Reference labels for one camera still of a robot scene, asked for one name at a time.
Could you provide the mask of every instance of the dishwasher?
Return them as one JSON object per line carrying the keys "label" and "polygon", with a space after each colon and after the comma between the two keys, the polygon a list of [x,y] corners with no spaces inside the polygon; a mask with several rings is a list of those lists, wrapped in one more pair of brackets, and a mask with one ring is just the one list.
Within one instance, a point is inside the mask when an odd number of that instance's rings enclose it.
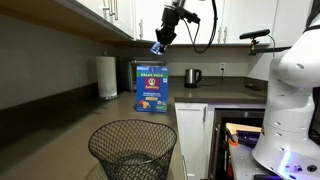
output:
{"label": "dishwasher", "polygon": [[228,155],[226,123],[262,127],[264,109],[215,109],[210,152],[209,180],[226,179]]}

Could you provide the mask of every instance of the wire mesh trash can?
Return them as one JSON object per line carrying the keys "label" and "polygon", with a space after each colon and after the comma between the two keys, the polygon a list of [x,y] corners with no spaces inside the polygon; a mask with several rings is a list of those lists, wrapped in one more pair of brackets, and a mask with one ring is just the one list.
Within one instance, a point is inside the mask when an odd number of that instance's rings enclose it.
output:
{"label": "wire mesh trash can", "polygon": [[89,139],[89,151],[109,180],[166,180],[175,131],[145,120],[118,120],[100,127]]}

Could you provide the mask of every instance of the cereal box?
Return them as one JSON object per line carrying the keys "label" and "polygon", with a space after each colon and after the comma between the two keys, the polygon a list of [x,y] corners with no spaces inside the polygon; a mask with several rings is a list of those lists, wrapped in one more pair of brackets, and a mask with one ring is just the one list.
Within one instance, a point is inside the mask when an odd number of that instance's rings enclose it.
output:
{"label": "cereal box", "polygon": [[137,67],[137,111],[167,112],[168,67]]}

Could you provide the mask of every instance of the electric kettle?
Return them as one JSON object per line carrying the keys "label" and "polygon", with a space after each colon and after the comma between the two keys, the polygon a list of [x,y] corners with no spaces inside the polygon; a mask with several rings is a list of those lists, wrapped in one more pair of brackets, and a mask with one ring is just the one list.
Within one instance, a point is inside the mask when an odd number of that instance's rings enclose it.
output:
{"label": "electric kettle", "polygon": [[184,77],[184,87],[196,88],[197,84],[202,78],[201,70],[199,69],[186,69],[186,75]]}

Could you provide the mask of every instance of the kitchen counter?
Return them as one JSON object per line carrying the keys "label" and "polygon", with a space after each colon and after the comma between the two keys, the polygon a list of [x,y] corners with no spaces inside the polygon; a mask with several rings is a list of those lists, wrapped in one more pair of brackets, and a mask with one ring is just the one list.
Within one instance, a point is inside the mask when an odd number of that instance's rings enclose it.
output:
{"label": "kitchen counter", "polygon": [[[51,114],[51,119],[55,121],[1,147],[0,179],[103,179],[104,174],[98,161],[88,151],[88,140],[95,130],[106,123],[120,119],[145,119],[169,125],[177,132],[175,101],[254,104],[266,102],[265,91],[245,88],[243,78],[224,78],[223,81],[219,78],[208,78],[202,83],[209,84],[216,80],[219,83],[214,86],[186,89],[183,87],[183,78],[169,78],[167,113],[136,112],[135,93],[128,92],[120,93],[119,98],[112,101],[99,99],[77,104],[63,111],[54,111],[56,113]],[[43,118],[48,116],[46,113],[40,115]],[[173,152],[168,179],[184,179],[179,141]]]}

